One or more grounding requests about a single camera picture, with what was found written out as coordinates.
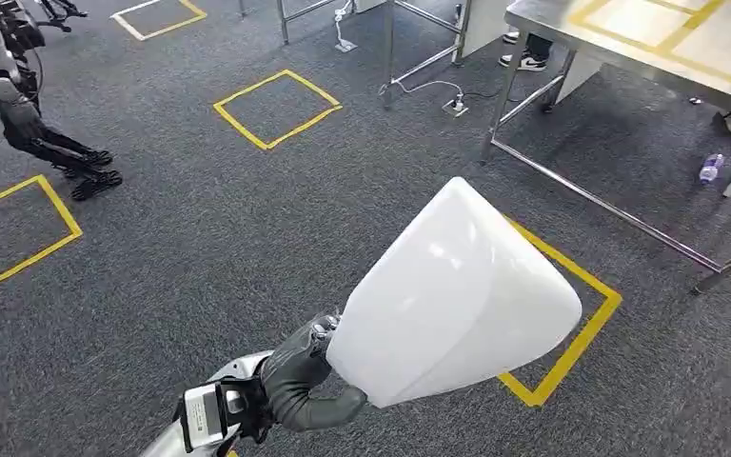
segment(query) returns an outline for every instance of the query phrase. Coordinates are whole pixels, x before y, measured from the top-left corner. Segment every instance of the electrical cable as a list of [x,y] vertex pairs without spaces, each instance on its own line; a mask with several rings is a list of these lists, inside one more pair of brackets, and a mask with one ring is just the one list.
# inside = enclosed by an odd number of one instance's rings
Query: electrical cable
[[352,0],[348,0],[345,5],[339,10],[335,10],[335,29],[338,31],[338,43],[343,46],[343,35],[340,31],[340,21],[343,20],[343,16],[346,15],[346,9],[351,5]]
[[[466,97],[480,97],[480,98],[492,99],[492,98],[500,95],[500,92],[502,90],[503,89],[500,88],[500,89],[497,89],[496,92],[490,93],[490,94],[485,94],[485,93],[480,93],[480,92],[465,92],[464,93],[464,98],[466,98]],[[517,98],[508,97],[508,101],[511,102],[511,103],[520,103],[523,100],[520,100],[520,99],[517,99]]]
[[[27,46],[26,44],[29,43],[29,39],[26,36],[21,36],[24,43],[18,43],[20,46],[24,48],[24,53],[27,52]],[[43,61],[40,59],[40,54],[38,53],[37,49],[29,43],[29,50],[32,51],[33,54],[35,54],[35,60],[38,62],[38,89],[37,92],[35,92],[34,96],[30,98],[30,101],[33,100],[40,100],[40,92],[43,91],[44,83],[46,82],[45,73],[43,71]]]
[[[417,86],[417,87],[415,87],[415,88],[413,88],[413,89],[408,89],[408,88],[406,88],[406,87],[405,87],[405,86],[404,86],[404,85],[403,85],[403,84],[402,84],[401,82],[399,82],[399,81],[395,81],[395,82],[394,82],[394,84],[396,84],[397,86],[399,86],[400,88],[402,88],[402,91],[403,91],[404,93],[411,93],[411,92],[415,92],[416,90],[419,90],[419,89],[424,89],[424,88],[426,88],[426,87],[428,87],[428,86],[432,86],[432,85],[434,85],[434,84],[445,84],[445,85],[447,85],[447,86],[452,86],[453,88],[457,89],[457,90],[458,90],[458,95],[459,95],[460,97],[463,97],[463,96],[464,96],[464,90],[463,90],[463,89],[461,89],[461,86],[459,86],[459,85],[457,85],[457,84],[455,84],[455,83],[450,83],[450,82],[448,82],[448,81],[430,81],[429,83],[424,83],[424,84],[422,84],[422,85],[420,85],[420,86]],[[386,86],[385,84],[383,84],[383,86],[382,86],[382,87],[380,87],[380,91],[379,91],[379,94],[380,94],[380,95],[382,95],[383,93],[385,93],[385,91],[386,91],[386,90],[387,90],[387,86]]]

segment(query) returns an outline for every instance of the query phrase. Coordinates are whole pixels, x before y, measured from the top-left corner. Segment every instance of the plastic water bottle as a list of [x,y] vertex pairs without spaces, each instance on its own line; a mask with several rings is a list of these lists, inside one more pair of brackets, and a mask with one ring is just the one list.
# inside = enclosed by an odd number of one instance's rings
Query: plastic water bottle
[[719,176],[719,169],[724,165],[724,156],[721,154],[712,154],[704,159],[704,164],[699,172],[699,180],[702,184],[710,184]]

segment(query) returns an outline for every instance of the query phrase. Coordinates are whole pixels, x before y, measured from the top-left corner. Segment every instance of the white sneaker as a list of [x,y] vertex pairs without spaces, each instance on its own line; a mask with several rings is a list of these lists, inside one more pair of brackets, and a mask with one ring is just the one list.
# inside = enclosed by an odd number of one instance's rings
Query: white sneaker
[[503,34],[503,42],[509,45],[516,45],[520,40],[520,33],[518,31],[510,31],[509,33]]
[[[511,64],[511,54],[503,55],[497,61],[501,67],[508,67]],[[523,54],[523,60],[520,61],[520,70],[524,71],[545,71],[547,70],[547,60],[537,60],[526,51]]]

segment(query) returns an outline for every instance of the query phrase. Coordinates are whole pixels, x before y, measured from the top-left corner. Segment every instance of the robot leg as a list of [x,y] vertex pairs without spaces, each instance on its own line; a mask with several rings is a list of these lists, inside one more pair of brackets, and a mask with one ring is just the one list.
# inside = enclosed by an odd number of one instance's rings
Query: robot leg
[[113,155],[107,150],[91,149],[79,141],[64,135],[60,130],[44,126],[43,140],[60,148],[73,150],[95,167],[102,167],[113,161]]
[[13,148],[28,152],[40,160],[50,162],[59,169],[71,170],[77,176],[85,178],[71,192],[71,198],[77,201],[87,200],[104,190],[122,184],[119,171],[102,171],[89,164],[82,156],[67,149],[60,148],[41,139],[23,140],[18,136],[5,137]]

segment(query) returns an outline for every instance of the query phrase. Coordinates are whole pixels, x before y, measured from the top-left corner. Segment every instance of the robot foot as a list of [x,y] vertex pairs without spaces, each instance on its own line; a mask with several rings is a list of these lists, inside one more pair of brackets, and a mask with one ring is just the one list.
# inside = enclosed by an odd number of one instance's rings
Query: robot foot
[[120,184],[122,184],[122,175],[119,174],[119,171],[103,171],[96,179],[86,179],[74,188],[71,192],[71,198],[81,202]]

